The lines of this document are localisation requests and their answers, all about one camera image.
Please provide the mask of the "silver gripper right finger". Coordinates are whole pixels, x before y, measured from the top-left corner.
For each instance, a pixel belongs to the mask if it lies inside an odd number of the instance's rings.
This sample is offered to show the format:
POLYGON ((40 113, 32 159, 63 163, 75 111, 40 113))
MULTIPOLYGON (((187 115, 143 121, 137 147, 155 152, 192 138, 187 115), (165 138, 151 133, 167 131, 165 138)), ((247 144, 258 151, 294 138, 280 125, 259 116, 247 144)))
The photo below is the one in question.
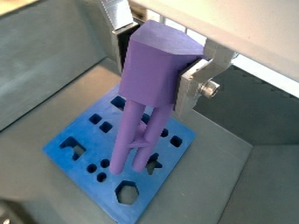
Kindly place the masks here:
POLYGON ((188 114, 200 96, 209 99, 217 93, 220 85, 212 78, 229 68, 235 52, 207 39, 203 56, 204 59, 197 60, 180 76, 173 106, 173 113, 177 117, 188 114))

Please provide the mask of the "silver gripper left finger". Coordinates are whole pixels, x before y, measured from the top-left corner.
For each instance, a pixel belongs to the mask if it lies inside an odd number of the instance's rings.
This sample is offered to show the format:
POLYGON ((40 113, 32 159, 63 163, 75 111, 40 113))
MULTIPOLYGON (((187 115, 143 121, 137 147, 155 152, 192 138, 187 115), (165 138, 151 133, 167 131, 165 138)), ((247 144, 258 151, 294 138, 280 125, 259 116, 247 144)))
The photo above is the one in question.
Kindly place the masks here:
POLYGON ((128 40, 139 23, 133 20, 128 0, 99 0, 99 3, 111 30, 117 69, 123 71, 128 40))

